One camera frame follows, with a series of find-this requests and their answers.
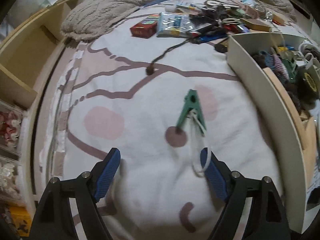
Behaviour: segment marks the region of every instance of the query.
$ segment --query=clothespin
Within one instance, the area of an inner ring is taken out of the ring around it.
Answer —
[[[203,127],[205,129],[205,123],[204,123],[204,118],[203,118],[203,114],[202,114],[202,110],[201,110],[201,106],[200,106],[200,101],[198,98],[198,94],[197,94],[197,90],[192,90],[190,89],[188,92],[188,95],[185,96],[184,98],[185,103],[182,109],[182,112],[179,116],[178,122],[176,127],[181,129],[181,126],[183,125],[183,122],[185,121],[186,117],[188,116],[189,112],[193,109],[196,110],[197,113],[197,119],[199,120],[199,122],[203,125]]]

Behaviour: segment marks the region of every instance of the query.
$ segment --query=metal screw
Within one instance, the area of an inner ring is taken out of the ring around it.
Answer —
[[[83,177],[83,178],[87,178],[87,177],[89,177],[90,176],[90,171],[84,171],[84,172],[82,172],[82,174],[81,174],[81,177]]]
[[[239,177],[240,177],[240,173],[237,172],[237,171],[233,171],[233,172],[231,172],[231,176],[236,179],[236,178],[239,178]]]
[[[268,177],[268,176],[263,177],[263,179],[264,179],[264,181],[265,181],[266,183],[272,182],[272,179],[271,179],[270,177]]]
[[[53,178],[50,179],[50,182],[51,182],[52,184],[56,183],[57,181],[58,181],[58,178],[57,178],[57,177],[53,177]]]

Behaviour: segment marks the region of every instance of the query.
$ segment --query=pink circle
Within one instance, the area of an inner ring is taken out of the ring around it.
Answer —
[[[124,131],[124,118],[106,107],[96,106],[84,117],[84,127],[90,135],[115,140]]]
[[[218,114],[218,102],[213,91],[202,85],[195,86],[195,90],[197,90],[200,99],[204,120],[214,120]]]

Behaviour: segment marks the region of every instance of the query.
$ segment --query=white bedsheet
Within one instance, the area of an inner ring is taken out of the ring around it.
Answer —
[[[115,240],[207,239],[220,216],[223,202],[192,169],[204,147],[200,133],[190,134],[190,120],[183,135],[173,132],[189,89],[200,97],[216,157],[247,178],[270,176],[283,194],[269,134],[225,54],[212,43],[187,43],[146,76],[149,62],[183,41],[131,36],[130,27],[161,11],[162,5],[143,8],[93,43],[80,44],[60,86],[68,98],[59,122],[66,136],[59,149],[65,151],[56,152],[52,175],[76,178],[112,147],[120,150],[115,181],[97,205]],[[75,201],[71,209],[79,239],[85,239]],[[235,239],[242,237],[248,211],[249,202]]]

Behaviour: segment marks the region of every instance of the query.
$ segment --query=white box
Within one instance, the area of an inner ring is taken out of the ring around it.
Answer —
[[[298,49],[304,37],[283,34],[285,44]],[[277,90],[250,55],[283,46],[279,33],[245,33],[229,38],[228,64],[239,76],[258,107],[275,145],[285,193],[289,226],[301,232],[306,210],[306,174],[300,140]]]

